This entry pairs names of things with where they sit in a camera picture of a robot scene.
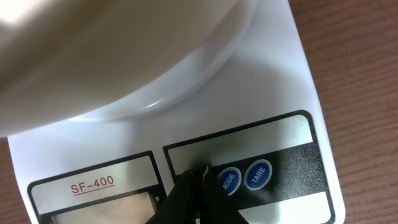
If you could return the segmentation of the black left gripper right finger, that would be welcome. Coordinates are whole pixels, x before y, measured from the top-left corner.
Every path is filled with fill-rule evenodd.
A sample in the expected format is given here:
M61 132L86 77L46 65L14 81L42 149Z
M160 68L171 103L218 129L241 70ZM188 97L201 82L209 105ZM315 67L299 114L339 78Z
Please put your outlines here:
M200 180L200 223L248 224L229 199L211 166L204 167Z

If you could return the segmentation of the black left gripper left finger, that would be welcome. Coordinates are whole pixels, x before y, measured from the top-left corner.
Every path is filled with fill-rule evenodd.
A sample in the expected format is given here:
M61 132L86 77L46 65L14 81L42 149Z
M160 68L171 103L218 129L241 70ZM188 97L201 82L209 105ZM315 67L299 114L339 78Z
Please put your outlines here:
M166 201L147 224L195 223L195 183L193 172L186 170L178 179Z

